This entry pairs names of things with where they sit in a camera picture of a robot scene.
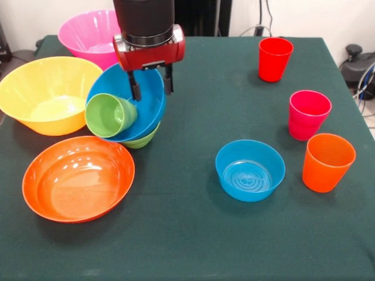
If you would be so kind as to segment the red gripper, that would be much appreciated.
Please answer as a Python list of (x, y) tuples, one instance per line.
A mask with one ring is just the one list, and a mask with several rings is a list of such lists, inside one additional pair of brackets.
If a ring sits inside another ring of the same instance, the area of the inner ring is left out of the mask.
[(174, 92), (172, 64), (183, 60), (186, 49), (186, 40), (180, 25), (174, 24), (172, 37), (160, 46), (135, 47), (126, 42), (120, 34), (113, 36), (113, 45), (121, 68), (127, 71), (133, 100), (141, 100), (141, 90), (133, 72), (135, 70), (164, 66), (165, 94), (171, 95)]

